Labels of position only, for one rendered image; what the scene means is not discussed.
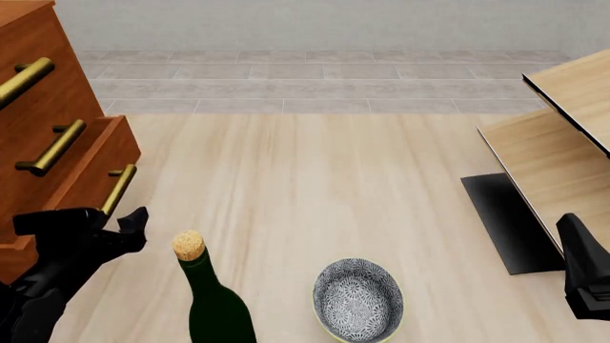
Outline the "pale wooden shelf black base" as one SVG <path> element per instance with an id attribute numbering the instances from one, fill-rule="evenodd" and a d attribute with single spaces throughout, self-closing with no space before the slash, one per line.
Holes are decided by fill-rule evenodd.
<path id="1" fill-rule="evenodd" d="M 610 49 L 522 79 L 545 107 L 478 128 L 502 171 L 461 180 L 512 275 L 564 268 L 566 213 L 610 251 Z"/>

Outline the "dark green glass bottle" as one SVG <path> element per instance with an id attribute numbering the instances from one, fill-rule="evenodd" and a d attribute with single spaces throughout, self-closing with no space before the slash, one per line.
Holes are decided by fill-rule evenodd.
<path id="1" fill-rule="evenodd" d="M 219 282 L 209 252 L 178 263 L 193 295 L 189 313 L 192 343 L 257 343 L 247 305 Z"/>

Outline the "tan cork stopper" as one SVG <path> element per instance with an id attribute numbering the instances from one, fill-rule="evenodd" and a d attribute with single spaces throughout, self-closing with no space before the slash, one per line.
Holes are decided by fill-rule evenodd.
<path id="1" fill-rule="evenodd" d="M 185 231 L 176 236 L 172 247 L 177 259 L 190 262 L 202 256 L 206 245 L 201 233 L 197 231 Z"/>

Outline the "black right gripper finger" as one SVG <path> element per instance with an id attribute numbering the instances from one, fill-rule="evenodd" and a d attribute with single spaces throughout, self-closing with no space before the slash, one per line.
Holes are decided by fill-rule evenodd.
<path id="1" fill-rule="evenodd" d="M 610 286 L 610 252 L 574 214 L 557 222 L 565 259 L 567 286 Z"/>

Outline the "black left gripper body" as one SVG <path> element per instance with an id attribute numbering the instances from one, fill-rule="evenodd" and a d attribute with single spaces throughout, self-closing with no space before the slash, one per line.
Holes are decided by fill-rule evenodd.
<path id="1" fill-rule="evenodd" d="M 33 269 L 60 274 L 101 265 L 138 252 L 137 232 L 94 231 L 36 236 L 38 259 Z"/>

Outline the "wooden cabinet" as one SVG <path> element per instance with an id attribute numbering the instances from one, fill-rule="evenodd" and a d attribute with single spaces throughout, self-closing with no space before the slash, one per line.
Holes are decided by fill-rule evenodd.
<path id="1" fill-rule="evenodd" d="M 0 232 L 53 188 L 16 163 L 39 159 L 60 135 L 54 128 L 102 115 L 53 0 L 0 1 Z"/>

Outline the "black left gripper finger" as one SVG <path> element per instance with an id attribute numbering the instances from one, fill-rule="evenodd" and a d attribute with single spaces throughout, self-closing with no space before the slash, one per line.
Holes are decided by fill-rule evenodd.
<path id="1" fill-rule="evenodd" d="M 148 222 L 147 208 L 137 208 L 128 216 L 117 219 L 117 222 L 125 250 L 142 251 L 147 242 L 145 234 Z"/>

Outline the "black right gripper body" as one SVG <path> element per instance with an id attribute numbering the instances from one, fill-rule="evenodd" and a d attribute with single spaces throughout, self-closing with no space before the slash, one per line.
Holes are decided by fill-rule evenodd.
<path id="1" fill-rule="evenodd" d="M 610 320 L 610 283 L 576 287 L 566 282 L 564 289 L 576 319 Z"/>

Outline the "grey floral patterned bowl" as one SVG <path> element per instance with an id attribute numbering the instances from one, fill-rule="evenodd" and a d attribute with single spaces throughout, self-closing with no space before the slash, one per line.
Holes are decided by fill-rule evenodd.
<path id="1" fill-rule="evenodd" d="M 399 284 L 380 265 L 362 258 L 339 259 L 324 268 L 312 301 L 321 327 L 340 343 L 387 343 L 404 318 Z"/>

